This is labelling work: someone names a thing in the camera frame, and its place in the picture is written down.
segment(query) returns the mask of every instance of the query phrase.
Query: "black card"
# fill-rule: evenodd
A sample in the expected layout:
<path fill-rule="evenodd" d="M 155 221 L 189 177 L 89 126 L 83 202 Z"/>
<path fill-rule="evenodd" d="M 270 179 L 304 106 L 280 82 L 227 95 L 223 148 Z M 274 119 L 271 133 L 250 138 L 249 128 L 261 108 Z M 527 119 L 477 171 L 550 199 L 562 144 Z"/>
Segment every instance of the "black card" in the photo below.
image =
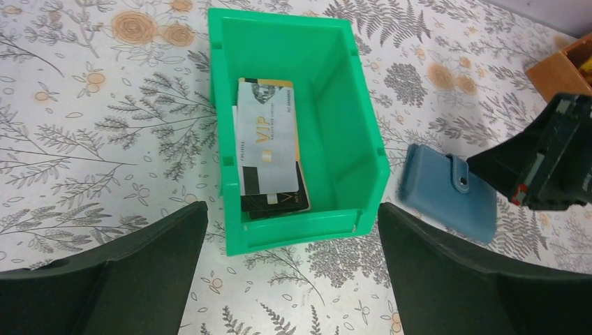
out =
<path fill-rule="evenodd" d="M 281 214 L 284 214 L 309 209 L 309 196 L 299 162 L 296 162 L 296 173 L 298 176 L 298 192 L 272 195 L 272 203 L 269 203 L 270 198 L 265 194 L 241 196 L 242 211 L 249 212 L 251 218 L 254 218 L 251 214 L 255 213 L 257 213 L 257 218 L 264 218 L 271 216 L 270 214 L 277 215 L 276 211 L 281 211 Z"/>

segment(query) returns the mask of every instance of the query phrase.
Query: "table surface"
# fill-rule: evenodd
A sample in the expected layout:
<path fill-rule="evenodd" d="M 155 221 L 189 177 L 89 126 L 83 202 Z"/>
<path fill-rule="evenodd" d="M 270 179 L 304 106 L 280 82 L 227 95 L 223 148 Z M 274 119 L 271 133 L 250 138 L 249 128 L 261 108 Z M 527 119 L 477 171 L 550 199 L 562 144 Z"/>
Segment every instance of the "table surface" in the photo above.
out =
<path fill-rule="evenodd" d="M 392 172 L 384 200 L 397 203 L 408 144 L 467 157 L 509 138 L 546 105 L 523 69 L 574 40 L 478 0 L 411 3 L 0 0 L 0 270 L 204 200 L 210 224 L 180 334 L 402 334 L 376 229 L 225 256 L 206 15 L 351 20 Z M 592 212 L 498 207 L 487 248 L 592 273 Z"/>

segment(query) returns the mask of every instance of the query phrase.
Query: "green plastic bin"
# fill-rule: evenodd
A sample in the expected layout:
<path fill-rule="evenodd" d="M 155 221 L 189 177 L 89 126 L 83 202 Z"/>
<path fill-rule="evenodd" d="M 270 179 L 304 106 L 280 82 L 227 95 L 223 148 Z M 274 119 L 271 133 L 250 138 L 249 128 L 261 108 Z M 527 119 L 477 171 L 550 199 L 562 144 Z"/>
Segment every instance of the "green plastic bin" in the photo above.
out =
<path fill-rule="evenodd" d="M 220 8 L 208 21 L 227 255 L 368 234 L 390 168 L 350 23 Z M 262 220 L 241 211 L 232 120 L 241 77 L 293 82 L 310 211 Z"/>

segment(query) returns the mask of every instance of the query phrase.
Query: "stack of cards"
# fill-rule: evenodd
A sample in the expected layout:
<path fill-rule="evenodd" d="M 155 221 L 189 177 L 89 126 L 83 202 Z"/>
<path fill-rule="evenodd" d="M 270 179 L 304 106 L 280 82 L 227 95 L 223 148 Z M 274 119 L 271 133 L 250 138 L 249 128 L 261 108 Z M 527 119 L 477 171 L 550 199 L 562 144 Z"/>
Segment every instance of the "stack of cards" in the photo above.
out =
<path fill-rule="evenodd" d="M 237 104 L 242 211 L 257 219 L 310 209 L 292 82 L 241 78 Z"/>

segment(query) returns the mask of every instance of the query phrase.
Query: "wallet clasp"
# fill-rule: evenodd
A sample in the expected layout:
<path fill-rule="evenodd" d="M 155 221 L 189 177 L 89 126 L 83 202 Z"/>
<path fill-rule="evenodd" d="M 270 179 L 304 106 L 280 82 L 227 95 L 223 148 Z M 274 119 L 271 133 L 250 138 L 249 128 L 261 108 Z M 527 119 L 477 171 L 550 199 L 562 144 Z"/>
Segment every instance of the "wallet clasp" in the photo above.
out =
<path fill-rule="evenodd" d="M 452 185 L 460 193 L 468 193 L 468 164 L 455 155 L 446 155 L 452 161 Z"/>

